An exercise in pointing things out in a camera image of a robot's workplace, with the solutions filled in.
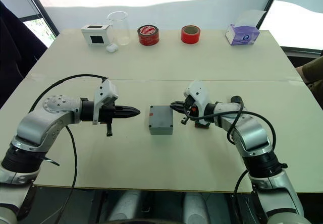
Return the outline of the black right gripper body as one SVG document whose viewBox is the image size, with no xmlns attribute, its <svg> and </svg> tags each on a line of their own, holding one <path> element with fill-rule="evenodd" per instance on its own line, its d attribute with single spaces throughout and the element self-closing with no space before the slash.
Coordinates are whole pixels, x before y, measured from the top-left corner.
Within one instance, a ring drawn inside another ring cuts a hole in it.
<svg viewBox="0 0 323 224">
<path fill-rule="evenodd" d="M 199 116 L 199 110 L 198 107 L 195 104 L 195 100 L 194 98 L 189 95 L 186 97 L 184 104 L 184 113 L 188 114 L 191 117 L 198 117 Z M 185 125 L 188 122 L 189 118 L 185 117 L 181 120 L 181 124 Z M 199 126 L 199 121 L 198 120 L 194 120 L 195 122 L 195 126 Z"/>
</svg>

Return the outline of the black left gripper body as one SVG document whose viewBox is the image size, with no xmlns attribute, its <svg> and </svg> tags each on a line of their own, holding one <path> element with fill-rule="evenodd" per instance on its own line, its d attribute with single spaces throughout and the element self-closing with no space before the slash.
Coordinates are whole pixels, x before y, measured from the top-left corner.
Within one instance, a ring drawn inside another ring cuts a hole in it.
<svg viewBox="0 0 323 224">
<path fill-rule="evenodd" d="M 104 104 L 99 109 L 98 122 L 100 124 L 106 124 L 106 136 L 111 137 L 112 133 L 112 122 L 116 113 L 115 103 Z"/>
</svg>

